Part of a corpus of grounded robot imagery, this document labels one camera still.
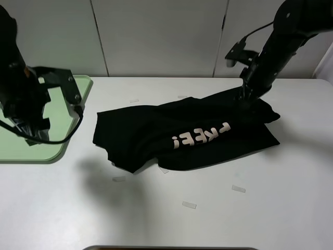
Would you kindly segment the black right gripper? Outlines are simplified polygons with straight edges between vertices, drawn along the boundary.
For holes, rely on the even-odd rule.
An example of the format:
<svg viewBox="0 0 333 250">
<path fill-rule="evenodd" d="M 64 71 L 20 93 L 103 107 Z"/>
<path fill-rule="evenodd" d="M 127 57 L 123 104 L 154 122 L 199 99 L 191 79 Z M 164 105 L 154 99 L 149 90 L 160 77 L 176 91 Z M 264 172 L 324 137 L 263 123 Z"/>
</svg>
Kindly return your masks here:
<svg viewBox="0 0 333 250">
<path fill-rule="evenodd" d="M 272 85 L 262 85 L 262 82 L 252 81 L 242 77 L 242 86 L 235 97 L 235 106 L 240 110 L 249 110 L 257 100 L 266 94 Z"/>
</svg>

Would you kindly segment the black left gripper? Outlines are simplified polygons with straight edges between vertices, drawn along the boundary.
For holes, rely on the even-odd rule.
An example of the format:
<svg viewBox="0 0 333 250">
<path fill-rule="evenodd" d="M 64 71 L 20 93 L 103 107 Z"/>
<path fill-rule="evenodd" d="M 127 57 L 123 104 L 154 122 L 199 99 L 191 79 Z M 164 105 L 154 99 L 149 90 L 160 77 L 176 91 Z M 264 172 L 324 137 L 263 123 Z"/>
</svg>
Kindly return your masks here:
<svg viewBox="0 0 333 250">
<path fill-rule="evenodd" d="M 43 112 L 50 96 L 39 77 L 50 72 L 50 67 L 2 67 L 2 112 L 13 124 L 2 123 L 2 127 L 27 142 L 49 140 L 50 121 Z"/>
</svg>

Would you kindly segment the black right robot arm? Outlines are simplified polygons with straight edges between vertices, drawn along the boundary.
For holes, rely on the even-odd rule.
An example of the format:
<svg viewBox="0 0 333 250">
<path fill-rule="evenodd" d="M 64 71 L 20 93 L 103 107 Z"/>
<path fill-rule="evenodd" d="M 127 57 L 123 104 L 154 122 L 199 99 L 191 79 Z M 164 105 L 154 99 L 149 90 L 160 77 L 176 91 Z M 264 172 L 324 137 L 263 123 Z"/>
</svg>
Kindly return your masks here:
<svg viewBox="0 0 333 250">
<path fill-rule="evenodd" d="M 284 1 L 273 22 L 273 31 L 262 51 L 245 49 L 244 36 L 225 56 L 228 67 L 242 63 L 246 67 L 236 101 L 248 109 L 272 84 L 297 50 L 320 33 L 332 31 L 332 1 Z"/>
</svg>

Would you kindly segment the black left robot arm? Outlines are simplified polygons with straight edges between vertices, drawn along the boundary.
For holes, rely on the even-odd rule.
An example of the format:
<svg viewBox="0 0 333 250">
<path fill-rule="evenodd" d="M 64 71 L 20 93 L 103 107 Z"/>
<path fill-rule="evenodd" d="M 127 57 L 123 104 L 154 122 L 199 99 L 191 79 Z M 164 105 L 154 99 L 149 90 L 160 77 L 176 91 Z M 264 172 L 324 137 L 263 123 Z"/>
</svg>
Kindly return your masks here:
<svg viewBox="0 0 333 250">
<path fill-rule="evenodd" d="M 50 102 L 48 90 L 29 68 L 17 46 L 17 22 L 1 7 L 1 110 L 14 128 L 34 145 L 49 140 L 50 121 L 43 117 Z"/>
</svg>

